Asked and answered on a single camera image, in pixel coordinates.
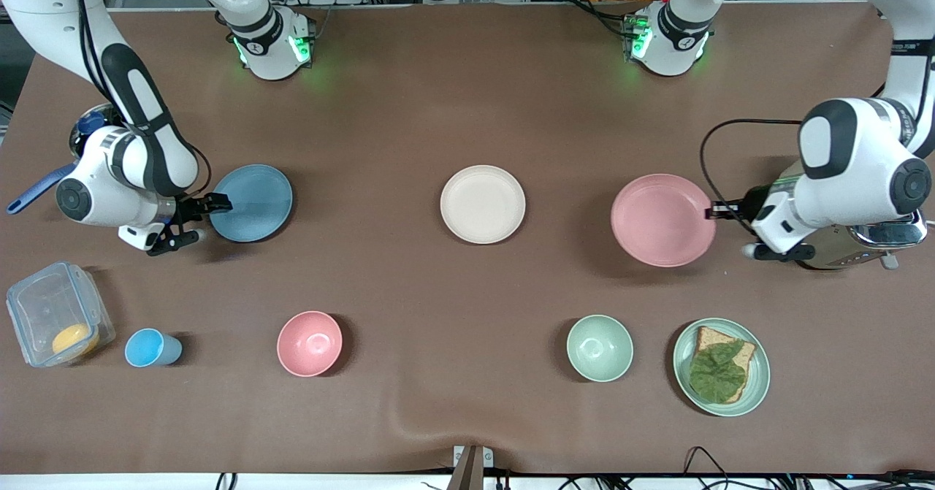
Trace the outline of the clear plastic container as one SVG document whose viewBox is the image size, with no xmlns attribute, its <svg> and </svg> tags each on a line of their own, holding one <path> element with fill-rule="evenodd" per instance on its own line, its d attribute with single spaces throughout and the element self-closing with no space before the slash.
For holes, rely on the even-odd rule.
<svg viewBox="0 0 935 490">
<path fill-rule="evenodd" d="M 96 350 L 115 337 L 96 281 L 69 261 L 57 261 L 14 284 L 7 291 L 6 304 L 21 353 L 31 367 L 64 366 L 93 353 L 54 356 L 53 338 L 72 324 L 98 327 L 100 341 Z"/>
</svg>

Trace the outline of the blue cup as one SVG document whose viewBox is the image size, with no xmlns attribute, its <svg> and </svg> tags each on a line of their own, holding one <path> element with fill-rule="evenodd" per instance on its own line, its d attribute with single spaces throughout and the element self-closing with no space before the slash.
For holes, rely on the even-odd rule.
<svg viewBox="0 0 935 490">
<path fill-rule="evenodd" d="M 176 337 L 155 328 L 138 330 L 124 348 L 127 363 L 136 368 L 171 366 L 182 353 L 183 344 Z"/>
</svg>

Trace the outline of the yellow food piece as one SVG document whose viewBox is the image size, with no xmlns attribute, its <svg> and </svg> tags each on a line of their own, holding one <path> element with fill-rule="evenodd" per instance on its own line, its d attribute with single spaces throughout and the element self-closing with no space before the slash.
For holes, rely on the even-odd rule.
<svg viewBox="0 0 935 490">
<path fill-rule="evenodd" d="M 62 329 L 51 343 L 56 357 L 83 356 L 96 350 L 100 341 L 97 326 L 89 324 L 72 324 Z"/>
</svg>

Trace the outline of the bread slice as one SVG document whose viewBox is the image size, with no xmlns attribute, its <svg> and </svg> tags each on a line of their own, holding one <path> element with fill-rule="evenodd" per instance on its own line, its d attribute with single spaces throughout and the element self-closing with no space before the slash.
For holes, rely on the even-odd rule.
<svg viewBox="0 0 935 490">
<path fill-rule="evenodd" d="M 719 343 L 719 342 L 731 342 L 732 340 L 743 340 L 743 339 L 738 338 L 738 337 L 728 336 L 728 334 L 722 333 L 721 331 L 717 331 L 714 328 L 711 328 L 708 326 L 702 326 L 698 330 L 697 350 L 695 350 L 692 357 L 694 357 L 697 351 L 705 349 L 705 347 L 708 347 L 712 344 Z M 746 384 L 748 383 L 752 358 L 754 358 L 755 351 L 757 351 L 757 345 L 747 340 L 743 340 L 743 341 L 745 341 L 746 343 L 744 345 L 744 349 L 734 359 L 734 361 L 739 366 L 742 366 L 745 370 L 745 373 L 747 374 L 744 386 L 741 387 L 741 390 L 737 391 L 737 394 L 735 394 L 735 396 L 732 397 L 731 400 L 729 400 L 727 404 L 718 404 L 718 405 L 729 405 L 729 404 L 738 402 L 739 397 L 741 397 L 741 395 L 744 393 L 744 388 L 746 387 Z"/>
</svg>

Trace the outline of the pink plate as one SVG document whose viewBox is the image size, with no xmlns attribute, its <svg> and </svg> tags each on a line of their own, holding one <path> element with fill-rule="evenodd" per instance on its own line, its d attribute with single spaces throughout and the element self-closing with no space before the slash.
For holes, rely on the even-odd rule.
<svg viewBox="0 0 935 490">
<path fill-rule="evenodd" d="M 662 173 L 638 177 L 612 201 L 612 234 L 624 251 L 648 266 L 687 266 L 714 243 L 716 225 L 706 217 L 710 204 L 708 195 L 687 178 Z"/>
</svg>

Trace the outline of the pink bowl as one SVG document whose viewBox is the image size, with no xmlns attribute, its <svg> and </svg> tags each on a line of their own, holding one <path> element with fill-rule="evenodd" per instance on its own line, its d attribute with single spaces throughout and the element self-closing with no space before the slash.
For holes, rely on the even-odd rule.
<svg viewBox="0 0 935 490">
<path fill-rule="evenodd" d="M 284 324 L 276 351 L 287 373 L 311 378 L 327 373 L 336 364 L 342 344 L 342 330 L 334 317 L 321 311 L 306 311 Z"/>
</svg>

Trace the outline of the beige plate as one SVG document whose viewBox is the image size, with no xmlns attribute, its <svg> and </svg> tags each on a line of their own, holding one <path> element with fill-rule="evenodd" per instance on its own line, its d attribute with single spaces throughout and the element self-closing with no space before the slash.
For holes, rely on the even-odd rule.
<svg viewBox="0 0 935 490">
<path fill-rule="evenodd" d="M 495 165 L 471 165 L 442 188 L 440 214 L 455 237 L 477 245 L 497 244 L 523 224 L 527 197 L 510 172 Z"/>
</svg>

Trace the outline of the beige chrome toaster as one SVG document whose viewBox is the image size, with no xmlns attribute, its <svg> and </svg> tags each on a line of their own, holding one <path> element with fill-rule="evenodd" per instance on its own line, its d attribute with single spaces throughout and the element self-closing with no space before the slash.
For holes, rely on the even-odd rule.
<svg viewBox="0 0 935 490">
<path fill-rule="evenodd" d="M 922 211 L 895 218 L 887 223 L 831 225 L 814 231 L 786 254 L 775 253 L 765 243 L 749 248 L 748 257 L 761 261 L 794 261 L 799 266 L 820 271 L 836 271 L 869 261 L 881 261 L 886 269 L 896 269 L 895 253 L 921 244 L 928 236 Z"/>
</svg>

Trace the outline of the green plate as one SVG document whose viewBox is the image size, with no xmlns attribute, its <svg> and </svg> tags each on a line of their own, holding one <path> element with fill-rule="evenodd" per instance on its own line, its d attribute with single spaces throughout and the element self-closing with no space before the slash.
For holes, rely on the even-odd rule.
<svg viewBox="0 0 935 490">
<path fill-rule="evenodd" d="M 741 340 L 752 343 L 755 347 L 750 359 L 746 384 L 735 402 L 729 404 L 704 402 L 689 386 L 690 357 L 695 351 L 699 350 L 698 337 L 701 334 L 702 327 L 711 328 L 711 330 L 721 332 L 729 337 L 741 338 Z M 711 416 L 726 418 L 745 416 L 745 414 L 751 413 L 767 396 L 769 381 L 771 380 L 767 353 L 763 351 L 759 340 L 741 324 L 728 319 L 701 319 L 688 324 L 684 330 L 681 330 L 673 343 L 672 369 L 682 393 L 691 403 L 698 409 L 705 411 L 705 413 L 710 413 Z"/>
</svg>

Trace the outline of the green bowl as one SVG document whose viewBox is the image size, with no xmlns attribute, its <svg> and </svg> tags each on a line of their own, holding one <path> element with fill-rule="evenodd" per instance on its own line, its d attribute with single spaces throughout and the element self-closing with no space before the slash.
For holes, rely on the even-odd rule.
<svg viewBox="0 0 935 490">
<path fill-rule="evenodd" d="M 565 338 L 565 352 L 585 380 L 610 383 L 627 374 L 635 345 L 621 321 L 596 313 L 575 321 Z"/>
</svg>

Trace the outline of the green lettuce leaf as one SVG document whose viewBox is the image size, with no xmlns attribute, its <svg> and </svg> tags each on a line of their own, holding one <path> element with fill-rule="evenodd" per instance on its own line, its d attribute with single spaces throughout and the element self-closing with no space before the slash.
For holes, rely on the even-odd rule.
<svg viewBox="0 0 935 490">
<path fill-rule="evenodd" d="M 689 366 L 689 386 L 704 401 L 727 404 L 744 386 L 747 374 L 734 359 L 745 341 L 719 342 L 697 351 Z"/>
</svg>

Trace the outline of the blue plate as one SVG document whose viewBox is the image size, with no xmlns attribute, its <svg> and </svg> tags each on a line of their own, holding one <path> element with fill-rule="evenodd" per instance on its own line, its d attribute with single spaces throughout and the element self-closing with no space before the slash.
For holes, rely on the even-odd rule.
<svg viewBox="0 0 935 490">
<path fill-rule="evenodd" d="M 293 188 L 285 174 L 266 164 L 244 165 L 221 178 L 214 188 L 232 209 L 213 213 L 210 222 L 233 242 L 258 242 L 273 236 L 293 210 Z"/>
</svg>

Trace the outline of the brown table cover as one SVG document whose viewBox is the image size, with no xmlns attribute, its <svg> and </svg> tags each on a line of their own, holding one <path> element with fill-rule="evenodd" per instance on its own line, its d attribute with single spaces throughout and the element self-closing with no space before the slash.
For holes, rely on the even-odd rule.
<svg viewBox="0 0 935 490">
<path fill-rule="evenodd" d="M 744 258 L 734 223 L 678 268 L 644 266 L 611 231 L 635 178 L 704 184 L 715 124 L 871 94 L 891 32 L 867 4 L 728 5 L 675 78 L 627 63 L 570 5 L 337 9 L 313 66 L 280 82 L 241 68 L 211 13 L 113 20 L 214 177 L 274 165 L 294 210 L 264 242 L 211 234 L 155 258 L 67 220 L 53 194 L 7 215 L 101 100 L 36 58 L 0 147 L 0 473 L 431 470 L 461 444 L 521 472 L 675 472 L 695 445 L 733 472 L 935 470 L 935 240 L 894 271 L 824 273 Z M 500 243 L 442 221 L 442 188 L 471 165 L 524 189 Z M 7 291 L 57 261 L 93 277 L 115 337 L 31 367 Z M 311 378 L 276 351 L 306 311 L 343 334 Z M 610 383 L 565 352 L 596 313 L 635 345 Z M 675 338 L 709 318 L 767 353 L 767 396 L 745 416 L 705 413 L 675 379 Z M 143 328 L 176 337 L 180 359 L 130 366 Z"/>
</svg>

